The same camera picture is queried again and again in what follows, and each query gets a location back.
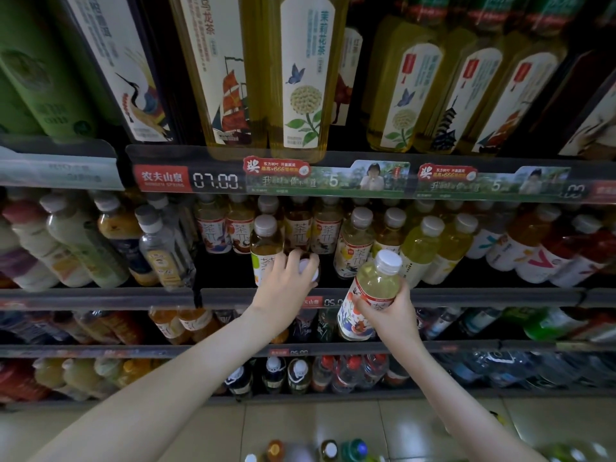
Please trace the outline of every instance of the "bottle label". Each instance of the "bottle label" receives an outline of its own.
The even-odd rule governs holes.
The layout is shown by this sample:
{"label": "bottle label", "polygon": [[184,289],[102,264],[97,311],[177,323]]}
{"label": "bottle label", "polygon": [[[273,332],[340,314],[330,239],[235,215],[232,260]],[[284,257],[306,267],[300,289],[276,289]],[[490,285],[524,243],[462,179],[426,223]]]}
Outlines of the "bottle label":
{"label": "bottle label", "polygon": [[252,142],[239,0],[180,0],[218,144]]}
{"label": "bottle label", "polygon": [[381,147],[407,149],[417,117],[439,69],[443,52],[434,44],[418,44],[402,55]]}
{"label": "bottle label", "polygon": [[368,305],[375,310],[384,310],[393,301],[391,298],[375,298],[367,295],[364,289],[357,282],[357,277],[353,279],[353,283],[349,288],[349,292],[344,298],[343,305],[338,311],[338,327],[340,332],[346,337],[355,340],[368,340],[374,334],[374,327],[368,322],[368,320],[362,315],[353,303],[353,298],[360,296]]}
{"label": "bottle label", "polygon": [[616,133],[613,118],[616,116],[616,82],[603,96],[597,106],[581,123],[567,144],[560,150],[560,156],[577,156],[595,146],[616,148]]}
{"label": "bottle label", "polygon": [[404,277],[404,280],[406,280],[410,288],[417,287],[417,284],[419,284],[421,278],[424,277],[424,274],[430,267],[430,263],[420,264],[418,262],[413,262],[406,257],[403,252],[400,253],[400,257],[402,258],[400,275]]}
{"label": "bottle label", "polygon": [[201,228],[201,237],[205,243],[205,250],[212,254],[222,254],[231,250],[231,239],[227,233],[224,218],[216,220],[197,219]]}
{"label": "bottle label", "polygon": [[521,279],[527,282],[542,283],[571,261],[571,259],[556,256],[540,244],[525,263],[516,267],[516,272]]}
{"label": "bottle label", "polygon": [[289,248],[300,248],[308,251],[310,243],[312,219],[289,220],[285,217],[285,237]]}
{"label": "bottle label", "polygon": [[557,287],[575,287],[582,280],[588,279],[592,274],[603,269],[607,264],[590,261],[583,256],[576,256],[550,279],[550,283]]}
{"label": "bottle label", "polygon": [[161,250],[148,251],[147,257],[163,287],[184,286],[184,282],[180,278],[180,271],[170,252]]}
{"label": "bottle label", "polygon": [[363,37],[355,28],[344,28],[343,51],[338,68],[336,92],[334,93],[334,110],[331,114],[332,125],[346,125],[363,41]]}
{"label": "bottle label", "polygon": [[461,260],[462,258],[458,259],[458,261],[452,261],[437,254],[421,279],[427,284],[438,285],[451,274],[451,271]]}
{"label": "bottle label", "polygon": [[213,317],[214,313],[212,310],[205,310],[204,314],[194,320],[183,320],[180,318],[180,322],[182,323],[182,326],[184,326],[184,329],[186,329],[187,331],[194,332],[200,331],[205,326],[210,324],[210,321]]}
{"label": "bottle label", "polygon": [[133,139],[174,141],[128,2],[66,1]]}
{"label": "bottle label", "polygon": [[253,218],[250,220],[227,219],[227,233],[231,237],[233,251],[239,254],[250,253],[250,235],[253,225]]}
{"label": "bottle label", "polygon": [[355,245],[344,239],[344,235],[338,238],[336,254],[334,256],[334,269],[343,278],[351,278],[357,275],[359,268],[368,260],[370,244]]}
{"label": "bottle label", "polygon": [[549,52],[535,53],[518,63],[479,134],[473,152],[495,153],[500,149],[557,66],[556,55]]}
{"label": "bottle label", "polygon": [[160,332],[168,339],[175,339],[176,337],[181,336],[184,333],[184,327],[180,322],[180,318],[177,316],[171,320],[169,323],[154,323],[160,329]]}
{"label": "bottle label", "polygon": [[265,272],[267,266],[270,263],[273,263],[275,254],[266,254],[264,256],[260,254],[254,254],[253,252],[250,254],[252,258],[252,270],[254,271],[254,283],[257,284],[257,287],[261,285],[261,281],[263,280],[263,273]]}
{"label": "bottle label", "polygon": [[284,147],[319,144],[335,14],[329,0],[284,0],[280,6]]}
{"label": "bottle label", "polygon": [[370,255],[368,255],[368,261],[373,260],[376,257],[376,253],[378,253],[379,251],[381,251],[381,249],[386,249],[388,251],[393,251],[396,254],[400,254],[400,245],[393,245],[393,244],[382,244],[379,243],[378,241],[375,241],[372,244],[372,248],[370,249]]}
{"label": "bottle label", "polygon": [[465,256],[468,259],[481,259],[496,244],[501,236],[503,236],[502,233],[494,233],[482,228],[479,233],[473,237],[473,243]]}
{"label": "bottle label", "polygon": [[342,220],[324,222],[315,218],[312,222],[311,249],[316,254],[333,254],[340,233]]}
{"label": "bottle label", "polygon": [[535,251],[534,246],[526,246],[509,237],[503,235],[497,243],[486,253],[485,260],[490,267],[507,272],[528,259],[528,256]]}
{"label": "bottle label", "polygon": [[453,149],[502,60],[503,53],[497,48],[484,48],[466,58],[430,149]]}

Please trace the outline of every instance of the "tile floor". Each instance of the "tile floor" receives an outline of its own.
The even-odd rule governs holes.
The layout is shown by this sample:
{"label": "tile floor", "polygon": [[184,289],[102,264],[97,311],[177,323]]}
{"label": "tile floor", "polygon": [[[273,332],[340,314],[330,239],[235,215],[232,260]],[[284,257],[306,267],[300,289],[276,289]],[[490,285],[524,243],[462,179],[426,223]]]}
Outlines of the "tile floor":
{"label": "tile floor", "polygon": [[[616,454],[616,398],[485,398],[505,427],[533,446],[586,439]],[[81,411],[0,413],[0,461],[25,462]],[[423,399],[199,409],[161,462],[239,462],[268,441],[316,447],[360,437],[397,462],[450,462],[464,454]]]}

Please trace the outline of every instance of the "blue butterfly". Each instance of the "blue butterfly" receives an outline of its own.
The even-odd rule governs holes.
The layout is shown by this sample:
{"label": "blue butterfly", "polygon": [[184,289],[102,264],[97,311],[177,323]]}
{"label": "blue butterfly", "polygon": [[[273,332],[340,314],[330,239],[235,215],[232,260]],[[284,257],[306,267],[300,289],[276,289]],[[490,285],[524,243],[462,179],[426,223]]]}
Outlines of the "blue butterfly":
{"label": "blue butterfly", "polygon": [[398,102],[397,106],[404,107],[405,105],[408,105],[411,102],[413,95],[415,95],[415,91],[413,91],[412,94],[409,94],[408,89],[405,89],[404,92],[402,93],[402,99]]}
{"label": "blue butterfly", "polygon": [[306,69],[302,68],[301,71],[297,70],[297,66],[295,65],[295,63],[293,63],[293,69],[291,70],[291,77],[289,78],[289,81],[287,82],[287,84],[297,84],[299,81],[302,80],[302,78],[304,77],[304,71]]}

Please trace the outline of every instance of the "person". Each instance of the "person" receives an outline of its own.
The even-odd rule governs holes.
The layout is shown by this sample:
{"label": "person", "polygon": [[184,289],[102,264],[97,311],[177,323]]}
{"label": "person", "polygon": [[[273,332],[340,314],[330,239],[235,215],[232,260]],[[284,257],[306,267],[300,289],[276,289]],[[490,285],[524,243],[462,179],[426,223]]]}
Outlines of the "person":
{"label": "person", "polygon": [[379,164],[370,164],[366,176],[359,183],[359,189],[366,191],[383,191],[385,189],[385,179],[381,177],[381,166]]}
{"label": "person", "polygon": [[[242,316],[165,365],[98,404],[36,453],[30,462],[156,462],[190,417],[229,374],[280,334],[299,312],[319,257],[299,272],[300,250],[268,266]],[[379,337],[424,392],[472,462],[546,462],[511,435],[422,345],[410,300],[400,293],[383,311],[355,299]]]}
{"label": "person", "polygon": [[539,194],[541,193],[541,169],[533,170],[526,181],[520,186],[518,194]]}

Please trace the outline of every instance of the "bottle of red drink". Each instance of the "bottle of red drink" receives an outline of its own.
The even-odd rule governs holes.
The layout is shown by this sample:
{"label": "bottle of red drink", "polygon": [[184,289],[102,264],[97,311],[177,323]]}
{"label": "bottle of red drink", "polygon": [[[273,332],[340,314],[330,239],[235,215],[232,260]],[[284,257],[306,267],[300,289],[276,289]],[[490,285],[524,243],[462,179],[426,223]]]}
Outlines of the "bottle of red drink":
{"label": "bottle of red drink", "polygon": [[599,230],[564,269],[549,278],[557,287],[575,287],[616,259],[616,225]]}
{"label": "bottle of red drink", "polygon": [[575,216],[571,222],[563,220],[552,225],[548,236],[535,248],[529,258],[516,267],[518,277],[530,283],[542,283],[557,274],[584,247],[591,235],[601,228],[601,222],[587,215]]}

